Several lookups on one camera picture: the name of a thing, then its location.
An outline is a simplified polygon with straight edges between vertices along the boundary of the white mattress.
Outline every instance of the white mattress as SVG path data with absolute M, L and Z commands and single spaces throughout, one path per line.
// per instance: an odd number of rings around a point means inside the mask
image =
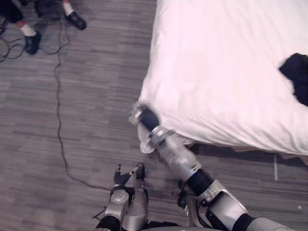
M 295 52 L 307 0 L 158 0 L 140 101 L 192 140 L 308 155 L 308 107 L 278 70 Z

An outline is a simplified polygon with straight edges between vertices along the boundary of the silver arm segment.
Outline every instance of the silver arm segment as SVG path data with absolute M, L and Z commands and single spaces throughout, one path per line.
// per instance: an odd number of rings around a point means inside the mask
M 150 132 L 149 145 L 155 148 L 170 170 L 186 182 L 207 206 L 207 218 L 213 228 L 227 231 L 291 231 L 288 227 L 265 218 L 252 218 L 245 207 L 217 180 L 213 180 L 195 155 L 186 149 L 173 132 L 159 125 L 157 116 L 144 104 L 136 103 L 130 119 L 143 124 Z

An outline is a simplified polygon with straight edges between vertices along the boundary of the black cloth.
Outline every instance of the black cloth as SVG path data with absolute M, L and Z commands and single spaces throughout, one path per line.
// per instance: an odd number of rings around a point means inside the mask
M 308 106 L 308 56 L 295 53 L 279 70 L 293 82 L 297 100 Z
M 24 18 L 12 0 L 0 0 L 0 14 L 11 23 L 16 23 Z

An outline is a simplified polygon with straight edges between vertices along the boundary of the dark pants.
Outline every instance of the dark pants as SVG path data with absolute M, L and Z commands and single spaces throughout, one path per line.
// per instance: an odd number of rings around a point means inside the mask
M 0 14 L 11 23 L 16 23 L 24 18 L 12 0 L 0 0 Z

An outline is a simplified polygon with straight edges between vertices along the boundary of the gray carpet floor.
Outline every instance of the gray carpet floor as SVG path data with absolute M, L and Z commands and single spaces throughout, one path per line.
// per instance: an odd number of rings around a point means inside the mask
M 149 64 L 155 0 L 74 0 L 73 6 L 88 28 L 78 31 L 68 25 L 71 43 L 61 52 L 62 137 L 71 173 L 111 188 L 117 164 L 128 171 L 144 162 L 150 220 L 188 224 L 176 205 L 177 180 L 162 163 L 139 151 L 137 130 L 127 120 Z M 38 19 L 31 5 L 21 9 L 43 34 L 41 47 L 55 51 L 56 14 Z M 13 40 L 22 34 L 9 25 L 3 37 Z M 65 43 L 64 33 L 61 41 Z M 0 63 L 0 231 L 93 230 L 97 221 L 91 217 L 108 203 L 108 192 L 65 175 L 52 73 L 57 62 L 57 55 L 38 51 Z M 274 154 L 204 145 L 193 151 L 251 215 L 308 229 L 308 170 L 299 159 L 277 157 L 275 180 Z

